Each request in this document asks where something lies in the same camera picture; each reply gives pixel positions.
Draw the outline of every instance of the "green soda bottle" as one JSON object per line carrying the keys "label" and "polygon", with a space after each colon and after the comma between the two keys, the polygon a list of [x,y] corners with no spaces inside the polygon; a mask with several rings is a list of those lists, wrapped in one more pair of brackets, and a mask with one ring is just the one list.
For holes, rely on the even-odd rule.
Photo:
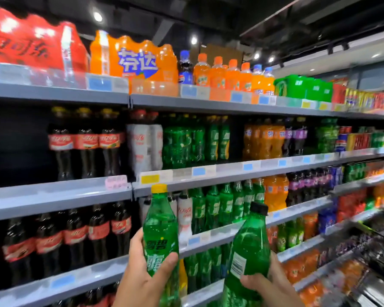
{"label": "green soda bottle", "polygon": [[[144,255],[147,271],[152,277],[171,252],[179,253],[178,222],[168,202],[166,184],[151,187],[151,206],[145,218]],[[179,264],[174,268],[161,296],[160,307],[178,307]]]}
{"label": "green soda bottle", "polygon": [[230,129],[227,124],[228,117],[222,116],[222,125],[220,126],[219,137],[219,158],[229,159],[229,142],[230,142]]}
{"label": "green soda bottle", "polygon": [[192,163],[192,128],[190,126],[189,114],[184,114],[182,119],[183,129],[185,131],[185,139],[183,142],[184,156],[186,166],[190,167]]}
{"label": "green soda bottle", "polygon": [[265,185],[263,178],[253,179],[253,191],[255,192],[255,201],[265,203]]}
{"label": "green soda bottle", "polygon": [[212,272],[210,274],[210,281],[214,283],[222,278],[221,276],[221,262],[222,250],[220,246],[209,249],[210,257],[212,258]]}
{"label": "green soda bottle", "polygon": [[220,270],[221,270],[221,276],[222,278],[226,278],[226,273],[229,265],[229,256],[230,256],[230,249],[232,248],[232,243],[226,243],[222,244],[220,246],[220,249],[222,251],[222,259],[220,264]]}
{"label": "green soda bottle", "polygon": [[287,249],[297,246],[298,232],[296,221],[286,222],[286,232],[287,232]]}
{"label": "green soda bottle", "polygon": [[286,232],[286,226],[285,224],[280,224],[277,226],[278,232],[277,232],[277,252],[283,252],[286,250],[286,243],[287,243],[287,232]]}
{"label": "green soda bottle", "polygon": [[266,232],[268,207],[257,201],[233,239],[228,274],[222,294],[222,306],[261,306],[261,296],[240,283],[243,275],[262,274],[267,277],[270,266],[270,246]]}
{"label": "green soda bottle", "polygon": [[233,194],[230,183],[225,183],[220,191],[219,225],[225,226],[232,223]]}
{"label": "green soda bottle", "polygon": [[185,130],[183,127],[173,127],[172,132],[172,168],[186,167],[185,159]]}
{"label": "green soda bottle", "polygon": [[244,192],[240,181],[233,184],[233,222],[239,222],[243,218]]}
{"label": "green soda bottle", "polygon": [[192,234],[205,231],[205,196],[201,187],[190,190],[193,202]]}
{"label": "green soda bottle", "polygon": [[253,191],[253,183],[251,179],[247,179],[243,183],[243,192],[244,192],[243,218],[246,219],[249,214],[250,203],[255,200],[255,192]]}
{"label": "green soda bottle", "polygon": [[188,275],[188,294],[191,294],[198,290],[198,286],[196,284],[196,279],[198,276],[198,257],[196,254],[192,254],[188,256],[184,260],[186,274]]}
{"label": "green soda bottle", "polygon": [[198,277],[197,277],[197,288],[202,289],[210,284],[210,275],[212,270],[212,258],[209,250],[198,253]]}
{"label": "green soda bottle", "polygon": [[219,129],[216,125],[216,116],[208,116],[206,120],[208,122],[208,132],[206,138],[206,160],[217,161]]}
{"label": "green soda bottle", "polygon": [[297,244],[300,244],[303,242],[303,239],[304,239],[304,220],[303,220],[303,217],[297,218],[296,227],[297,227]]}
{"label": "green soda bottle", "polygon": [[205,161],[205,127],[201,120],[192,116],[192,162],[200,163]]}
{"label": "green soda bottle", "polygon": [[212,185],[206,193],[206,220],[205,230],[219,227],[220,197],[216,185]]}

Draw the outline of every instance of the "barcode label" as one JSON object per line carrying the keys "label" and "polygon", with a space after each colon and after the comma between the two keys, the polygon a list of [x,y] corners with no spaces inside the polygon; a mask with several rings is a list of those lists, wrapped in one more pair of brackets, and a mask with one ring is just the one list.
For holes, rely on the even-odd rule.
{"label": "barcode label", "polygon": [[244,275],[244,268],[246,266],[246,258],[241,257],[236,252],[233,254],[232,266],[230,267],[230,273],[236,278],[240,279]]}

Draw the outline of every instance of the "black bottle cap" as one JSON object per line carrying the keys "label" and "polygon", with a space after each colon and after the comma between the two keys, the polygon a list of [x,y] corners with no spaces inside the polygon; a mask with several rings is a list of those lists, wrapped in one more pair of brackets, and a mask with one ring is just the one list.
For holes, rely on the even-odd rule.
{"label": "black bottle cap", "polygon": [[258,203],[257,201],[252,201],[250,204],[250,212],[258,213],[261,215],[267,216],[267,212],[269,211],[269,207],[264,203]]}

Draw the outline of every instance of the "orange shrink-wrapped pack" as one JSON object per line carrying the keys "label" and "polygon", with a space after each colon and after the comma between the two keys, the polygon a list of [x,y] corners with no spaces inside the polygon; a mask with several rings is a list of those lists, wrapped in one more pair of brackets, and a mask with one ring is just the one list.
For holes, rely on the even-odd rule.
{"label": "orange shrink-wrapped pack", "polygon": [[75,25],[54,26],[38,15],[25,19],[0,9],[0,62],[59,69],[65,77],[87,72],[87,51]]}
{"label": "orange shrink-wrapped pack", "polygon": [[178,61],[171,45],[137,43],[128,35],[116,39],[98,30],[90,51],[91,73],[128,77],[130,92],[178,95]]}

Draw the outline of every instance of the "orange soda bottle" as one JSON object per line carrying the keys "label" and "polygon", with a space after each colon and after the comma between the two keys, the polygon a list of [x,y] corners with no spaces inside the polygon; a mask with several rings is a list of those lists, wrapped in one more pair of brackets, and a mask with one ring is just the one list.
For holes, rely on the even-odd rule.
{"label": "orange soda bottle", "polygon": [[252,91],[252,72],[250,70],[250,63],[242,63],[240,72],[240,90],[244,92]]}
{"label": "orange soda bottle", "polygon": [[237,67],[236,59],[229,61],[229,68],[226,71],[226,89],[240,90],[240,70]]}
{"label": "orange soda bottle", "polygon": [[198,55],[198,63],[193,68],[193,76],[195,78],[195,85],[210,86],[210,65],[206,62],[208,56],[204,53]]}
{"label": "orange soda bottle", "polygon": [[273,128],[270,118],[266,118],[263,125],[260,127],[260,151],[259,159],[270,159],[271,145],[273,141]]}
{"label": "orange soda bottle", "polygon": [[216,56],[213,61],[213,67],[209,71],[210,87],[225,89],[226,85],[226,70],[222,65],[223,59],[221,56]]}
{"label": "orange soda bottle", "polygon": [[276,176],[277,183],[277,210],[287,208],[286,198],[289,193],[289,179],[285,174],[278,174]]}
{"label": "orange soda bottle", "polygon": [[273,128],[273,139],[270,151],[270,158],[280,158],[283,155],[282,146],[285,142],[286,128],[283,119],[276,120]]}
{"label": "orange soda bottle", "polygon": [[251,160],[250,150],[251,150],[251,138],[252,138],[252,128],[253,124],[251,120],[244,126],[243,133],[243,160]]}
{"label": "orange soda bottle", "polygon": [[263,71],[262,71],[262,65],[257,64],[253,66],[253,74],[252,74],[252,91],[256,94],[263,94]]}
{"label": "orange soda bottle", "polygon": [[277,178],[275,175],[265,177],[265,205],[269,207],[269,211],[279,210],[276,206],[278,199]]}
{"label": "orange soda bottle", "polygon": [[252,160],[259,160],[260,158],[260,148],[262,143],[262,129],[261,129],[261,120],[257,119],[256,122],[252,125],[252,135],[250,139],[250,156]]}
{"label": "orange soda bottle", "polygon": [[274,95],[274,76],[271,72],[272,72],[272,67],[267,67],[265,69],[265,73],[263,74],[265,78],[263,80],[263,83],[261,84],[263,86],[264,94],[268,96]]}

